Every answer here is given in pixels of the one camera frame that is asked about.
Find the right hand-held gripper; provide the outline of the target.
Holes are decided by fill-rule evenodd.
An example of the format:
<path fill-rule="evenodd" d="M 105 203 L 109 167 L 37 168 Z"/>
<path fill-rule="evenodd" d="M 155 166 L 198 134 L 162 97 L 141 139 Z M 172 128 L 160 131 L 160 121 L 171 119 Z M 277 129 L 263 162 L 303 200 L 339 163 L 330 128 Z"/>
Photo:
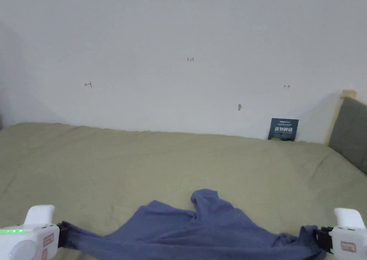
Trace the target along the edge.
<path fill-rule="evenodd" d="M 313 230 L 313 241 L 319 249 L 333 254 L 337 260 L 367 259 L 367 228 L 355 209 L 335 208 L 335 227 Z"/>

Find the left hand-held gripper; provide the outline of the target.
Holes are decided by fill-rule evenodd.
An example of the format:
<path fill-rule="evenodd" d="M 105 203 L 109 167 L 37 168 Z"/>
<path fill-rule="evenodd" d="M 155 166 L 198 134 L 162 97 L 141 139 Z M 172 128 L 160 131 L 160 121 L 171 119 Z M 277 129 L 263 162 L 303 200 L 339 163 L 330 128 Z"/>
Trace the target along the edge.
<path fill-rule="evenodd" d="M 68 222 L 52 222 L 54 205 L 32 206 L 24 224 L 0 229 L 2 260 L 51 260 L 59 248 L 74 249 Z"/>

